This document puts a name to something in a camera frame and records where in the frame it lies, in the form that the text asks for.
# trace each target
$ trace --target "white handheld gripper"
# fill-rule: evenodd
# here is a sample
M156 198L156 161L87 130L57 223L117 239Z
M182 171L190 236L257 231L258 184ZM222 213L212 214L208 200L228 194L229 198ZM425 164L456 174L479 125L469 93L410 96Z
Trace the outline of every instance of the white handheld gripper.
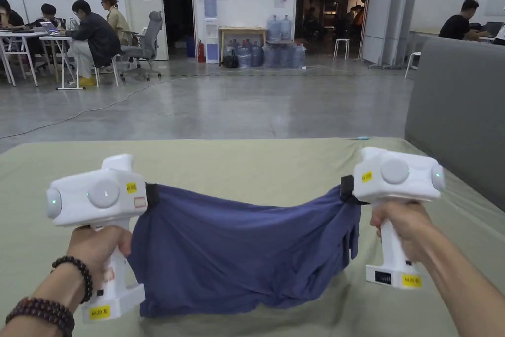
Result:
M47 215L56 226L90 225L100 230L118 225L129 230L130 218L147 210L145 182L132 172L133 157L111 156L102 169L67 176L47 190ZM121 317L145 300L144 285L126 287L126 259L118 248L104 266L102 288L83 305L83 321Z
M433 201L445 188L443 167L430 157L366 147L362 163L354 169L353 195L377 207L388 200L400 202ZM366 280L399 289L418 289L423 285L416 264L408 260L391 222L381 226L381 267L366 266Z

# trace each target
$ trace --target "gray couch backrest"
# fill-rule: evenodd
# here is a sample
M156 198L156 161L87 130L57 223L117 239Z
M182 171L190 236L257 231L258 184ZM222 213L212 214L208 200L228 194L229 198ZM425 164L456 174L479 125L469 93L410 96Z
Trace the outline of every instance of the gray couch backrest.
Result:
M505 46L431 38L405 138L505 210Z

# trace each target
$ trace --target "hand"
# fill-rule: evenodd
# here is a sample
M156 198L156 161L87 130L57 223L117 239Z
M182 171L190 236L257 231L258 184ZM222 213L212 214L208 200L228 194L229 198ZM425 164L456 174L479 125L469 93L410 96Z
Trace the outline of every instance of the hand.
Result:
M80 259L93 278L93 290L100 289L103 266L115 248L119 247L124 256L131 253L131 233L118 226L108 226L98 232L89 227L76 229L70 238L67 255Z
M379 237L380 227L387 219L400 236L407 257L413 262L421 261L422 249L418 244L418 232L424 227L434 228L424 207L419 203L403 205L398 202L387 202L374 208L370 225L377 228Z

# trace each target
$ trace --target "yellow sticker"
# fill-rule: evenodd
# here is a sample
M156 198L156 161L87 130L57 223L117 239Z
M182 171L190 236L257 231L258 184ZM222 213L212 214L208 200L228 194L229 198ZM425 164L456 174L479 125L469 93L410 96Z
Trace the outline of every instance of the yellow sticker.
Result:
M103 320L111 317L110 306L91 308L89 310L90 320Z
M403 285L405 287L420 288L423 286L423 279L419 275L403 274Z
M372 180L372 171L364 173L361 178L363 179L363 183L370 182Z
M128 193L137 192L137 183L127 183L126 189L128 190Z

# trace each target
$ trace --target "red fire extinguisher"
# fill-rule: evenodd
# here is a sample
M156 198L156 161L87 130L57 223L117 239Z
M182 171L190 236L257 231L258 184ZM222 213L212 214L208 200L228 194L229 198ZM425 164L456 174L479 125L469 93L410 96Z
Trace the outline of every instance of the red fire extinguisher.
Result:
M198 62L205 63L205 49L202 40L198 41Z

